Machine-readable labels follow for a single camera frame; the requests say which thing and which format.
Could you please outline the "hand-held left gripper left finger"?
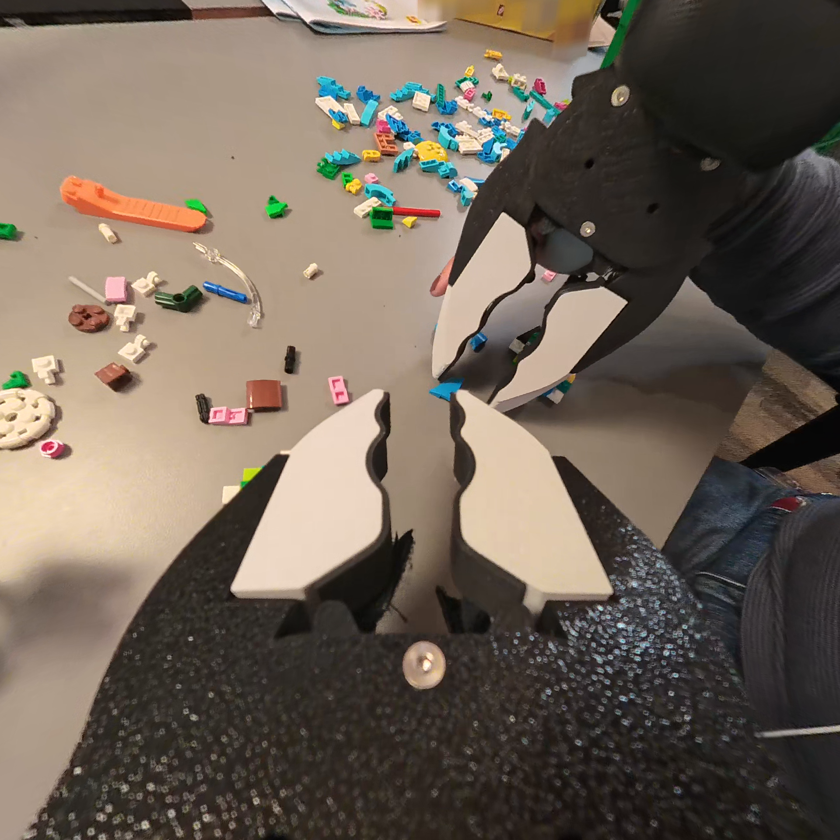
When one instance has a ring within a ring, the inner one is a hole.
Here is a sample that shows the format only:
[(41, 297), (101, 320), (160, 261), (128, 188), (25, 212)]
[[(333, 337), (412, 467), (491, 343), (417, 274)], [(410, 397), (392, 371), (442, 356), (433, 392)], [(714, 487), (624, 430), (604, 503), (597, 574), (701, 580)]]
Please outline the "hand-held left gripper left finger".
[(238, 599), (365, 604), (389, 574), (390, 395), (374, 388), (290, 451), (231, 584)]

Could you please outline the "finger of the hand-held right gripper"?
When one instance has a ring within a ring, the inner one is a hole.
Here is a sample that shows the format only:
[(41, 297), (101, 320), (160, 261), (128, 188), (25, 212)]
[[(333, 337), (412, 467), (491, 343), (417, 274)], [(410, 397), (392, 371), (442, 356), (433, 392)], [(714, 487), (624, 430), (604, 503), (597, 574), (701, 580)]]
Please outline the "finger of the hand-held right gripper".
[(583, 359), (625, 309), (627, 301), (604, 287), (559, 294), (546, 311), (541, 337), (522, 356), (489, 405), (502, 413), (552, 390)]
[(532, 278), (535, 263), (527, 229), (501, 213), (459, 274), (453, 270), (434, 333), (432, 376), (441, 378), (481, 330), (498, 302)]

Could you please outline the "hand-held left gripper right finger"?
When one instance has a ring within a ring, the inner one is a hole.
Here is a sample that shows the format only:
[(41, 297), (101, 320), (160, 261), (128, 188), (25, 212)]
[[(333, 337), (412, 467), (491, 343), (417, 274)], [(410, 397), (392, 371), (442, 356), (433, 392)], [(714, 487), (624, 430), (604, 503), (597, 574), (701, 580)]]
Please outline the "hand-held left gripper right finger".
[(467, 391), (449, 402), (458, 482), (451, 569), (492, 616), (603, 602), (613, 586), (546, 447)]

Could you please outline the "partly built lego assembly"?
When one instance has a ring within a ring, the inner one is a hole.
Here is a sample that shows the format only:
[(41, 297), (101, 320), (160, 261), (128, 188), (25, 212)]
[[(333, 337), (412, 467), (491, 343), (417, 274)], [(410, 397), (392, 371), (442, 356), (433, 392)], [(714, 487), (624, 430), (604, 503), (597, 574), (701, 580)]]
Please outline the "partly built lego assembly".
[[(529, 331), (522, 332), (508, 345), (511, 355), (511, 363), (517, 365), (523, 357), (525, 350), (532, 347), (541, 336), (541, 328), (535, 327)], [(576, 379), (576, 374), (568, 374), (562, 381), (548, 391), (535, 397), (545, 405), (558, 405), (562, 402), (566, 393), (569, 392)]]

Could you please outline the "person's right forearm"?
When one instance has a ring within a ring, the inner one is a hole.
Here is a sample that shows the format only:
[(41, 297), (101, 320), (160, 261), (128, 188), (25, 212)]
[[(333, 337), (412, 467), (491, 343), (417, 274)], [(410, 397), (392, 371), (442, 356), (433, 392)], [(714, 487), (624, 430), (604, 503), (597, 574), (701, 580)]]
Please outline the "person's right forearm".
[(755, 338), (839, 389), (839, 163), (748, 173), (689, 278)]

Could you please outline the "person's left forearm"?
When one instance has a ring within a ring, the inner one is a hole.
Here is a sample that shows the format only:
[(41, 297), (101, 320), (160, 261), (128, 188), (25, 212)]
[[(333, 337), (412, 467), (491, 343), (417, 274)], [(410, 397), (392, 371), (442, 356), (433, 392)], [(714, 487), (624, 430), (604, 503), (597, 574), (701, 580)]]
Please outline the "person's left forearm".
[(760, 736), (828, 837), (839, 832), (839, 513), (782, 518), (744, 596), (741, 659)]

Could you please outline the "pile of colourful lego pieces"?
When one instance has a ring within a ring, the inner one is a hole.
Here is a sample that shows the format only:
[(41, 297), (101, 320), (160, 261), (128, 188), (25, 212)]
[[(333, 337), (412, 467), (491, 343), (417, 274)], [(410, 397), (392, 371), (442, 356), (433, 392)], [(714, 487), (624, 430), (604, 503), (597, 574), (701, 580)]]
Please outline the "pile of colourful lego pieces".
[(409, 80), (385, 97), (364, 85), (352, 90), (334, 77), (316, 77), (316, 107), (348, 134), (346, 142), (356, 142), (326, 152), (317, 173), (360, 199), (353, 215), (373, 229), (414, 228), (421, 218), (441, 216), (438, 209), (400, 203), (385, 183), (387, 173), (431, 175), (468, 209), (487, 177), (460, 174), (459, 165), (498, 167), (531, 125), (549, 127), (572, 101), (550, 95), (542, 77), (509, 72), (502, 58), (486, 49), (482, 65), (469, 65), (449, 85)]

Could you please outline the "clear curved lego piece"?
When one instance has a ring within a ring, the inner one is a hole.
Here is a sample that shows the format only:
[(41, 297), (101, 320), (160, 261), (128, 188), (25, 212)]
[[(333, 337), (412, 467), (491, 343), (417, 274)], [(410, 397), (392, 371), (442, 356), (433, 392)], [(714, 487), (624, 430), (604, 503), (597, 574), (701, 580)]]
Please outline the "clear curved lego piece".
[(249, 297), (249, 303), (245, 304), (250, 306), (248, 326), (252, 329), (258, 329), (264, 317), (264, 305), (255, 283), (235, 263), (221, 255), (217, 248), (209, 248), (199, 243), (193, 243), (193, 246), (210, 264), (224, 267), (243, 284), (244, 293)]

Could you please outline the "white round lego plate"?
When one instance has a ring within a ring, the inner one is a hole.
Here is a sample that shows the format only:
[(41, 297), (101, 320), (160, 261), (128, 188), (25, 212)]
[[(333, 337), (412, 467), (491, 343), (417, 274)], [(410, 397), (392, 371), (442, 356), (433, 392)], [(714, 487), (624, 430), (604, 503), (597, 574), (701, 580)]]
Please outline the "white round lego plate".
[(56, 418), (56, 404), (32, 388), (1, 392), (1, 450), (34, 443), (45, 436)]

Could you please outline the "person's blue jeans leg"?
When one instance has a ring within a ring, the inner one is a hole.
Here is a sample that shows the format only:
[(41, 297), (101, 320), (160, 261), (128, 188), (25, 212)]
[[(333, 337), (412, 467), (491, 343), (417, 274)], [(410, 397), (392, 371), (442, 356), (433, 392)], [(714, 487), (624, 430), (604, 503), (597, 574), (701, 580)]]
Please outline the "person's blue jeans leg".
[(838, 495), (806, 490), (776, 469), (718, 457), (700, 479), (662, 553), (739, 669), (742, 604), (753, 569), (787, 519), (835, 502)]

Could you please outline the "yellow cardboard box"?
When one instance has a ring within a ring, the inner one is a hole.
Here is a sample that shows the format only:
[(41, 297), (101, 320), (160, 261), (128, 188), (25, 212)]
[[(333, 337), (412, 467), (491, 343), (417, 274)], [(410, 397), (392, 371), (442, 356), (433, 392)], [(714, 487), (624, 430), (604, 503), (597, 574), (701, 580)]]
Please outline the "yellow cardboard box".
[(569, 46), (589, 41), (603, 5), (604, 1), (452, 1), (440, 2), (440, 15)]

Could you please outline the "pastel instruction booklet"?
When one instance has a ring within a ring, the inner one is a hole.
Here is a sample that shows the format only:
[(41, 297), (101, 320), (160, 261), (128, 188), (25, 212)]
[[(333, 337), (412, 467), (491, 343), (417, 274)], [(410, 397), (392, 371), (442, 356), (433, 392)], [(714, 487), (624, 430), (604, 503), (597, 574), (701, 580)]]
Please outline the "pastel instruction booklet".
[(278, 18), (295, 18), (324, 35), (433, 33), (445, 30), (436, 2), (263, 1)]

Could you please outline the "orange brick separator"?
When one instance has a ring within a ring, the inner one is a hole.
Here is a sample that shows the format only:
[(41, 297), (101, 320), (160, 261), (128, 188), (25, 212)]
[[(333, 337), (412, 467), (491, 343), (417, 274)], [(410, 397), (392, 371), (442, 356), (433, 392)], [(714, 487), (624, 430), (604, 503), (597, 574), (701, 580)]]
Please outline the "orange brick separator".
[(207, 217), (201, 211), (124, 196), (100, 183), (74, 175), (68, 176), (61, 183), (59, 194), (64, 203), (80, 214), (122, 223), (195, 233), (207, 222)]

